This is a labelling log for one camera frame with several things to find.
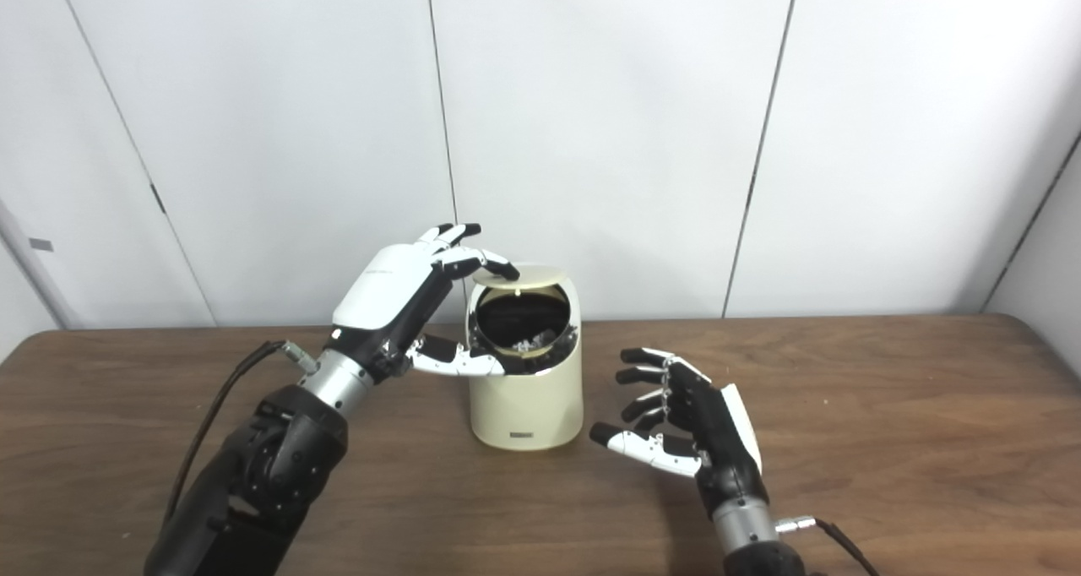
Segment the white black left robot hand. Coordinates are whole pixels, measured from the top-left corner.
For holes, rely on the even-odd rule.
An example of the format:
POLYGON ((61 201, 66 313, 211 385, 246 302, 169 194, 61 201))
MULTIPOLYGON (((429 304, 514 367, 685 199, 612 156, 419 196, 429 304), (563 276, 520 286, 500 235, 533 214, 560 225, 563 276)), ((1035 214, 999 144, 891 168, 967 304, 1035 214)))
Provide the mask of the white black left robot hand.
POLYGON ((440 225, 415 242, 383 247, 332 314, 324 346, 352 360, 375 384, 410 369, 444 376, 506 376, 496 356, 422 331, 457 280, 478 269, 517 280, 518 270, 496 253, 463 246, 480 225, 440 225))

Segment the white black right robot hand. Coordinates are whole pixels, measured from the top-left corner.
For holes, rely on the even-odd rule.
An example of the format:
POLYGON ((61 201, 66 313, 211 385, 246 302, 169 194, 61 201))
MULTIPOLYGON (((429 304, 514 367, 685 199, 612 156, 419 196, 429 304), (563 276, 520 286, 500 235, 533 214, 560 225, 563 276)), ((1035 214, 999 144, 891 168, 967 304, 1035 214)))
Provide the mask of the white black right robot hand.
POLYGON ((740 411, 732 408, 734 386, 715 387, 686 358, 667 351, 640 346, 619 356, 626 369, 617 372, 617 383, 656 388, 622 411, 622 421, 631 427, 593 423, 593 443, 671 475, 691 477, 709 517, 728 503, 769 504, 759 457, 740 434, 740 411))

